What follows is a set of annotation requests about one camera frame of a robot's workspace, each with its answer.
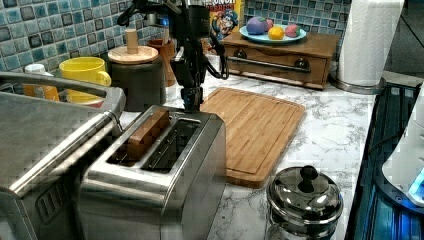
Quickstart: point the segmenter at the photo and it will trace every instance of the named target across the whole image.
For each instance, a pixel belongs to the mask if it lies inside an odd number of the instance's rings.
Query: kitchen counter
[[[332,239],[344,239],[375,96],[341,91],[330,84],[316,91],[231,75],[219,80],[209,74],[204,96],[218,87],[269,95],[302,104],[306,112],[299,128],[272,175],[293,166],[313,165],[332,178],[344,199],[344,211]],[[167,88],[166,106],[183,108],[181,87]],[[127,122],[135,114],[124,113]],[[265,238],[267,226],[266,184],[249,189],[227,184],[209,232],[209,240]]]

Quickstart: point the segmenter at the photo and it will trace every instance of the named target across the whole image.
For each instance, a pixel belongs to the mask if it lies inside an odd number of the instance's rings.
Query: wooden drawer
[[[308,33],[300,42],[273,46],[252,43],[233,33],[222,42],[233,74],[322,90],[337,41],[337,36]]]
[[[233,71],[248,72],[287,80],[300,81],[302,83],[298,84],[303,85],[305,83],[309,83],[311,87],[315,88],[321,88],[318,85],[323,85],[323,81],[325,79],[324,73],[326,72],[325,68],[327,65],[327,60],[323,58],[281,52],[271,53],[273,55],[267,55],[268,52],[265,50],[234,46],[226,46],[225,51],[227,53],[227,56],[233,57],[237,56],[237,52],[243,51],[247,55],[248,60],[258,62],[258,64],[254,64],[243,62],[242,59],[229,60],[229,69]],[[260,64],[272,63],[273,65],[294,67],[296,61],[301,59],[306,60],[309,63],[309,73],[298,72],[296,71],[296,69],[292,70],[279,68],[278,66],[266,66],[265,64]]]

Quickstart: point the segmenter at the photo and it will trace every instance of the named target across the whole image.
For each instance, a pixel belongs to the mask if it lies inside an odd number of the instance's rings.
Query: decorative plate
[[[274,26],[280,26],[284,30],[287,27],[287,25],[281,25],[281,24],[274,24]],[[243,26],[242,28],[240,28],[240,34],[243,35],[244,37],[247,37],[249,40],[252,40],[252,41],[255,41],[255,42],[272,43],[272,44],[289,43],[289,42],[300,40],[300,39],[302,39],[306,36],[306,32],[303,29],[300,29],[300,35],[295,37],[295,38],[287,37],[286,35],[284,35],[284,38],[281,39],[281,40],[272,40],[272,39],[269,39],[268,32],[265,32],[262,35],[249,34],[247,32],[246,26]]]

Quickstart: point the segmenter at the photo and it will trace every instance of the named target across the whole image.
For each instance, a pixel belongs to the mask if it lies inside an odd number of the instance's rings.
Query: yellow mug
[[[106,72],[105,65],[105,61],[101,58],[78,57],[62,62],[59,69],[62,78],[110,86],[112,80]],[[67,99],[72,103],[85,103],[99,97],[68,89]]]

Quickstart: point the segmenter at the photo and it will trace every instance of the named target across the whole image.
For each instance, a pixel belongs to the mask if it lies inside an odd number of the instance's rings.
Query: robotic arm
[[[181,0],[174,4],[169,0],[162,3],[148,0],[133,0],[131,5],[118,18],[118,24],[128,26],[129,19],[136,13],[155,18],[157,15],[167,16],[170,36],[177,39],[177,56],[171,59],[171,67],[181,89],[186,112],[200,111],[203,103],[202,83],[206,70],[215,78],[228,79],[228,66],[224,56],[224,46],[211,32],[209,26],[209,10],[202,0]],[[211,37],[213,48],[220,56],[221,73],[219,73],[203,54],[201,38]]]

